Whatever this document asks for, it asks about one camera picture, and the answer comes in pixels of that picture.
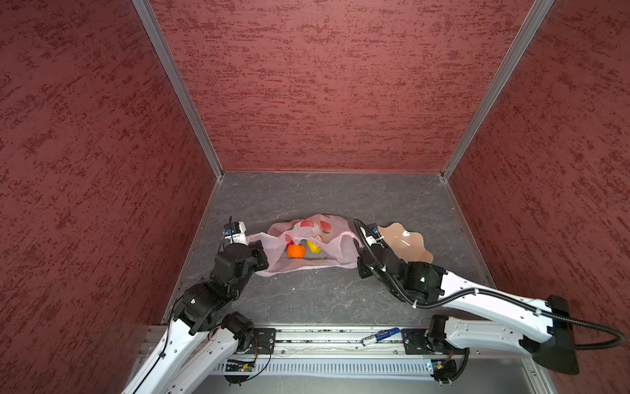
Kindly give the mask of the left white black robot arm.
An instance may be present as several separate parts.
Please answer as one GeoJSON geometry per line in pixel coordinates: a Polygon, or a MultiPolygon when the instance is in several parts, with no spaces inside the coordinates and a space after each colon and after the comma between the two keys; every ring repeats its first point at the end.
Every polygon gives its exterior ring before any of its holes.
{"type": "Polygon", "coordinates": [[[226,242],[207,282],[187,289],[170,323],[124,393],[192,393],[236,352],[255,348],[254,324],[232,304],[251,276],[268,268],[261,242],[226,242]]]}

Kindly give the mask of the pink faceted plastic bowl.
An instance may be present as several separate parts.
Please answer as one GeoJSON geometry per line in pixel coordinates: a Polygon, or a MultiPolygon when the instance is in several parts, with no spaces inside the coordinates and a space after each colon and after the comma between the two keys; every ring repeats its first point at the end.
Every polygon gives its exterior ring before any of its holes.
{"type": "Polygon", "coordinates": [[[405,263],[433,262],[434,256],[426,249],[421,233],[409,231],[401,223],[392,223],[387,227],[378,226],[377,230],[385,243],[405,263]]]}

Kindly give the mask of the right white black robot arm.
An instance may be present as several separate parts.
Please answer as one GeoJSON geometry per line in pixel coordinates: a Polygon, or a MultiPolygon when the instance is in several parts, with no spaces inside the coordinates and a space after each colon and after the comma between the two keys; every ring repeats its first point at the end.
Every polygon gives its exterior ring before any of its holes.
{"type": "Polygon", "coordinates": [[[446,307],[485,318],[481,329],[447,316],[433,318],[426,334],[432,351],[490,348],[529,355],[556,373],[579,372],[575,323],[563,297],[540,300],[510,295],[434,264],[405,263],[382,241],[359,248],[358,269],[360,277],[377,278],[396,299],[415,309],[446,307]]]}

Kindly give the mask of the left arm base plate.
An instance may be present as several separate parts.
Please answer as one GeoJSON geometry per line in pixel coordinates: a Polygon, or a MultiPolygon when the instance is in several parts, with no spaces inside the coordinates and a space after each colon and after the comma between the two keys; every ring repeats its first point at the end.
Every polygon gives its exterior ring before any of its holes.
{"type": "Polygon", "coordinates": [[[244,351],[246,355],[272,355],[277,336],[276,328],[254,328],[252,340],[244,351]]]}

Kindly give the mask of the pink translucent plastic bag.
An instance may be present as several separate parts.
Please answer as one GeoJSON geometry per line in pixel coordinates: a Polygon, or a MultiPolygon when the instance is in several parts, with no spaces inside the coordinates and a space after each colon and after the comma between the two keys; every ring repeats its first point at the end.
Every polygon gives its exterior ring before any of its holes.
{"type": "Polygon", "coordinates": [[[349,228],[348,221],[336,215],[315,214],[274,223],[266,232],[248,236],[247,241],[262,242],[269,263],[268,269],[259,272],[263,277],[312,269],[355,269],[359,257],[359,238],[349,228]],[[319,246],[322,252],[312,254],[307,247],[308,241],[319,246]],[[289,245],[305,246],[306,256],[303,259],[288,258],[286,248],[289,245]]]}

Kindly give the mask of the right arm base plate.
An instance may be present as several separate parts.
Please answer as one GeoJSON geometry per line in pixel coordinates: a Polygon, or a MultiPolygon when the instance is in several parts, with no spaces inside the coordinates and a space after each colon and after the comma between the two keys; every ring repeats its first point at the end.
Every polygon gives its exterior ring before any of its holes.
{"type": "Polygon", "coordinates": [[[444,333],[434,333],[426,328],[402,328],[400,330],[405,354],[408,356],[463,356],[465,349],[460,349],[446,341],[444,333]]]}

